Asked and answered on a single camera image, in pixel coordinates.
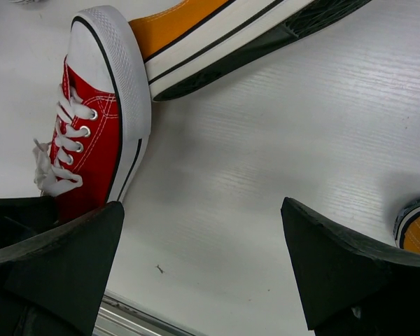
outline shoe outsole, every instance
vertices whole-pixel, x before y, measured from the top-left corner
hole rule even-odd
[[[167,101],[188,95],[264,55],[319,32],[370,1],[313,1],[243,47],[169,86],[166,90],[155,95],[153,101]]]
[[[393,226],[393,237],[396,246],[400,249],[403,248],[407,229],[418,217],[420,217],[420,198],[407,204],[397,215]]]
[[[120,147],[106,202],[121,202],[151,133],[151,96],[144,62],[130,26],[114,7],[82,10],[73,19],[75,22],[85,25],[97,41],[115,90]]]

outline canvas shoe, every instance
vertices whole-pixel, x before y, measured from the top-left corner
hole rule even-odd
[[[154,101],[182,97],[370,0],[183,0],[129,22]]]
[[[71,25],[51,146],[36,143],[35,183],[63,219],[121,201],[144,156],[151,100],[137,41],[113,7]]]
[[[397,247],[420,254],[420,198],[398,214],[393,235]]]

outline shoe sole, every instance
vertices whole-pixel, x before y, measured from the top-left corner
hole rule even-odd
[[[151,133],[151,96],[144,61],[130,26],[114,7],[82,10],[73,23],[76,21],[95,37],[115,90],[120,148],[106,201],[121,202],[143,159]]]
[[[188,95],[253,60],[332,25],[370,1],[230,1],[229,6],[212,13],[205,23],[193,27],[146,60],[153,101]]]
[[[420,217],[420,198],[406,205],[395,220],[393,237],[395,238],[395,244],[400,249],[403,248],[407,229],[418,217]]]

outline shoelace bow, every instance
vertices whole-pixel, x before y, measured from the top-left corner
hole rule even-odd
[[[70,124],[66,124],[66,132],[61,131],[61,120],[65,115],[74,116],[84,120],[95,120],[97,112],[87,106],[82,105],[83,100],[78,96],[74,87],[70,87],[71,98],[67,99],[59,86],[59,102],[56,106],[59,118],[56,120],[56,137],[54,143],[39,143],[34,140],[36,147],[33,150],[36,158],[36,172],[34,182],[44,195],[58,196],[74,188],[81,187],[83,179],[80,175],[73,174],[63,165],[72,165],[73,157],[65,151],[82,152],[83,145],[73,139],[90,136],[90,130],[87,127],[74,129]],[[57,155],[52,163],[48,154],[50,146],[57,147]]]

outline white table surface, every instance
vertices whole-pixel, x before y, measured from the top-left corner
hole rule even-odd
[[[0,0],[0,197],[38,194],[32,138],[53,132],[71,16],[176,2]],[[153,119],[108,291],[208,336],[307,335],[281,203],[392,244],[420,195],[420,0],[373,0]]]

